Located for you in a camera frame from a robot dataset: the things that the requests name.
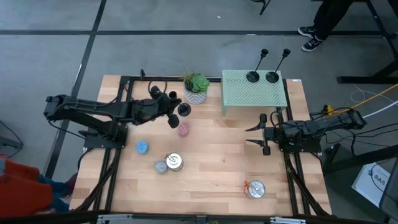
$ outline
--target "metal can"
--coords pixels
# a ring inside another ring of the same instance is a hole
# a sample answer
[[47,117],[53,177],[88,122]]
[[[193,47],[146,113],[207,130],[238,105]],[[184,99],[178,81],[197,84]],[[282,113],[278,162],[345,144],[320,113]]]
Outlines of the metal can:
[[262,198],[266,194],[266,187],[260,180],[254,180],[250,183],[245,181],[244,194],[248,198]]
[[166,158],[167,167],[169,167],[172,171],[179,171],[184,165],[180,154],[178,153],[170,153]]

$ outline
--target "red jacket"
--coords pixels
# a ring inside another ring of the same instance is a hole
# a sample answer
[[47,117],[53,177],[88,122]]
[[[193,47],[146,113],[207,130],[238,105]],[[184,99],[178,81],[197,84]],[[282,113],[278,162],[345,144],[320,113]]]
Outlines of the red jacket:
[[0,156],[0,217],[33,215],[48,208],[52,188],[39,183],[39,170]]

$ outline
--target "yellow cable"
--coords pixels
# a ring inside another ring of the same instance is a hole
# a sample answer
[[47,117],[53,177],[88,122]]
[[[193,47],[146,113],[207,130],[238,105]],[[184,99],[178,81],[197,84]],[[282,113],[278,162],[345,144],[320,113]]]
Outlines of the yellow cable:
[[[393,88],[395,88],[395,87],[397,87],[397,86],[398,86],[398,84],[395,84],[395,85],[393,85],[392,87],[390,87],[390,88],[388,88],[388,89],[382,91],[381,93],[379,93],[379,94],[377,94],[377,95],[374,95],[374,96],[370,97],[369,99],[364,100],[364,101],[358,103],[357,105],[352,106],[351,108],[355,108],[355,107],[361,106],[362,104],[368,102],[369,100],[373,100],[373,99],[375,99],[376,97],[378,97],[378,96],[380,96],[380,95],[382,95],[382,94],[384,94],[384,93],[386,93],[386,92],[392,90]],[[333,114],[333,113],[344,113],[344,112],[347,112],[347,111],[349,111],[349,109],[345,109],[345,110],[341,110],[341,111],[330,111],[329,113],[332,113],[332,114]]]

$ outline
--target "wooden table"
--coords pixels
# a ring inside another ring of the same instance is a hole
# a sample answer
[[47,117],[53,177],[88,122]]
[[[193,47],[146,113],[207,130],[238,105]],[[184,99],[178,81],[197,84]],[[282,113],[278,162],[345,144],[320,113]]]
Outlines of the wooden table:
[[[98,101],[109,102],[117,95],[120,78],[104,76]],[[135,99],[149,98],[147,85],[148,82],[134,81],[132,96]],[[164,88],[162,82],[153,82],[153,85],[161,90]],[[222,116],[220,85],[211,83],[206,101],[191,105],[191,114],[180,117],[180,122],[190,126],[186,137],[180,137],[176,129],[169,127],[167,117],[130,127],[126,147],[121,153],[112,212],[292,215],[284,157],[279,146],[269,141],[271,155],[263,156],[258,145],[245,141],[261,139],[261,131],[245,133],[244,130],[259,122],[260,113],[269,116],[275,108],[230,108],[226,116]],[[287,86],[294,119],[309,119],[301,81],[287,80]],[[167,92],[170,91],[176,91],[185,101],[181,82],[168,82]],[[135,144],[140,140],[149,143],[146,155],[135,151]],[[170,152],[182,156],[182,170],[156,173],[155,161]],[[71,209],[79,206],[97,184],[103,156],[104,149],[95,149],[83,158]],[[308,189],[323,209],[331,212],[318,159],[301,153],[301,160]],[[247,198],[243,193],[245,180],[262,181],[266,186],[265,197]],[[107,192],[106,185],[100,208],[104,208]],[[295,192],[299,210],[303,213],[297,187]]]

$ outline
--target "black pants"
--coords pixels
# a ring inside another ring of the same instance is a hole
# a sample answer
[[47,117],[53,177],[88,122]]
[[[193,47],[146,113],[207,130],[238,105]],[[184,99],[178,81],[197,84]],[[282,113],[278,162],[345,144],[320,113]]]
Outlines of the black pants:
[[313,20],[316,37],[326,40],[352,3],[353,0],[323,0]]

